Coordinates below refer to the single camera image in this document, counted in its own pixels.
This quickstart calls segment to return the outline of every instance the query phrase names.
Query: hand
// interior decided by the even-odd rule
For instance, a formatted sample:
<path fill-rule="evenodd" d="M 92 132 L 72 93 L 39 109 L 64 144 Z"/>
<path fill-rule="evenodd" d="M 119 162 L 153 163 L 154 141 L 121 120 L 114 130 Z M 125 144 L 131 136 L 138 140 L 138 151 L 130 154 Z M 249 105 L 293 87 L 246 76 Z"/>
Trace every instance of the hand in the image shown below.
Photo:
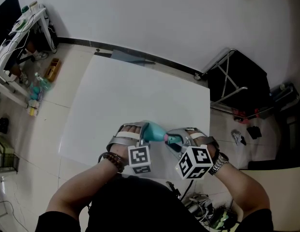
<path fill-rule="evenodd" d="M 140 127 L 137 126 L 124 126 L 121 131 L 128 131 L 128 132 L 133 132 L 133 133 L 140 133 Z M 120 144 L 113 144 L 111 146 L 110 152 L 113 152 L 119 156 L 121 156 L 126 162 L 125 164 L 127 165 L 128 159 L 129 159 L 129 154 L 128 154 L 128 149 L 126 145 L 120 145 Z"/>
<path fill-rule="evenodd" d="M 191 135 L 193 133 L 197 133 L 198 131 L 193 130 L 187 130 L 187 132 Z M 194 142 L 197 146 L 201 146 L 203 144 L 203 138 L 204 137 L 198 137 L 194 139 Z M 209 151 L 210 157 L 214 158 L 214 155 L 216 153 L 216 148 L 212 144 L 207 144 L 207 149 Z"/>

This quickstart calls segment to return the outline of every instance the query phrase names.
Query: electronic device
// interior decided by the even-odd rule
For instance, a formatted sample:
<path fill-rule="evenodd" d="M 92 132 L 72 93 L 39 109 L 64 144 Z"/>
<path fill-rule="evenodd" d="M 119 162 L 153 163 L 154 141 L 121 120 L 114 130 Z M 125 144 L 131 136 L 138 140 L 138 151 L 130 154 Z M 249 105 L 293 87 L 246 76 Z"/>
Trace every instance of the electronic device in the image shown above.
<path fill-rule="evenodd" d="M 5 0 L 0 5 L 0 45 L 5 40 L 3 46 L 7 45 L 15 36 L 16 33 L 11 30 L 21 15 L 19 0 Z"/>

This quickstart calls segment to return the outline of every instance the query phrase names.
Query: black baseboard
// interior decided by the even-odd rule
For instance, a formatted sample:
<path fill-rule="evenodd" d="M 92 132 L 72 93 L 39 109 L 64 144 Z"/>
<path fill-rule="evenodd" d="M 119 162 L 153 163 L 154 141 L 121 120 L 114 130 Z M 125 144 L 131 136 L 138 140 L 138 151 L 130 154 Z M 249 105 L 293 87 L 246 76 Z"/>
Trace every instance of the black baseboard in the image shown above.
<path fill-rule="evenodd" d="M 195 73 L 201 74 L 201 72 L 199 72 L 197 70 L 191 69 L 191 68 L 189 68 L 185 65 L 178 64 L 176 62 L 167 60 L 165 58 L 160 58 L 160 57 L 157 57 L 155 55 L 151 55 L 151 54 L 148 54 L 148 53 L 132 50 L 132 49 L 117 46 L 117 45 L 106 44 L 106 43 L 101 43 L 101 42 L 96 42 L 96 41 L 87 41 L 87 40 L 79 40 L 79 39 L 72 39 L 72 38 L 62 38 L 62 37 L 59 37 L 59 43 L 91 46 L 91 47 L 100 48 L 100 49 L 109 50 L 109 51 L 119 50 L 119 51 L 122 51 L 124 53 L 136 56 L 136 57 L 145 58 L 146 60 L 150 60 L 150 61 L 153 61 L 153 62 L 157 62 L 157 63 L 163 64 L 163 65 L 175 68 L 177 70 L 189 73 L 191 75 L 195 75 Z M 99 52 L 97 52 L 95 54 L 99 55 L 99 56 L 103 56 L 103 57 L 108 56 L 108 55 L 104 56 L 104 55 L 100 54 Z"/>

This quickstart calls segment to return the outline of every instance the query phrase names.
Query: forearm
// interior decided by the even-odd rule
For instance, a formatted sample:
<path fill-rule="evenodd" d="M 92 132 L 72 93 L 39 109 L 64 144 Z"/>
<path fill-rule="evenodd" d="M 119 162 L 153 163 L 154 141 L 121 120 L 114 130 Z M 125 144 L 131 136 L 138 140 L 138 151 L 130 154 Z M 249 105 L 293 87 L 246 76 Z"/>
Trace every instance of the forearm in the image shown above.
<path fill-rule="evenodd" d="M 118 172 L 117 167 L 104 159 L 94 167 L 65 182 L 53 195 L 47 211 L 60 211 L 78 220 L 81 210 L 97 191 Z"/>
<path fill-rule="evenodd" d="M 264 188 L 230 163 L 224 164 L 215 176 L 223 182 L 234 201 L 244 211 L 244 217 L 256 210 L 270 208 Z"/>

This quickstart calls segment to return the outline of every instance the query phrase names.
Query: white board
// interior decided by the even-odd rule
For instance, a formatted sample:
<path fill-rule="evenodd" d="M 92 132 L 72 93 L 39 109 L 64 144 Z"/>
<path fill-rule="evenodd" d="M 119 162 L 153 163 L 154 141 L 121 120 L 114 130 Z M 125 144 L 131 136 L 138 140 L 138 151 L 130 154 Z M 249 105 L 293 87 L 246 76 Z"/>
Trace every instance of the white board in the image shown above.
<path fill-rule="evenodd" d="M 210 126 L 208 88 L 115 59 L 93 56 L 70 109 L 60 146 L 64 157 L 93 166 L 124 123 L 150 120 L 167 131 Z M 177 159 L 164 143 L 151 143 L 152 172 L 140 176 L 180 179 Z M 133 174 L 126 167 L 125 174 Z"/>

